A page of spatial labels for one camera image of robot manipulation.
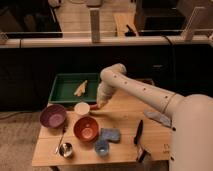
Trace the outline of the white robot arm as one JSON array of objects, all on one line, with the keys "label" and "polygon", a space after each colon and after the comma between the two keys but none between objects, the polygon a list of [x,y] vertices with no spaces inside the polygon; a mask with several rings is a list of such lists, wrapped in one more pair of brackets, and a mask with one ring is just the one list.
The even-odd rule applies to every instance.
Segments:
[{"label": "white robot arm", "polygon": [[100,72],[97,104],[102,108],[116,89],[128,92],[172,120],[169,171],[213,171],[213,98],[182,96],[126,76],[117,63]]}]

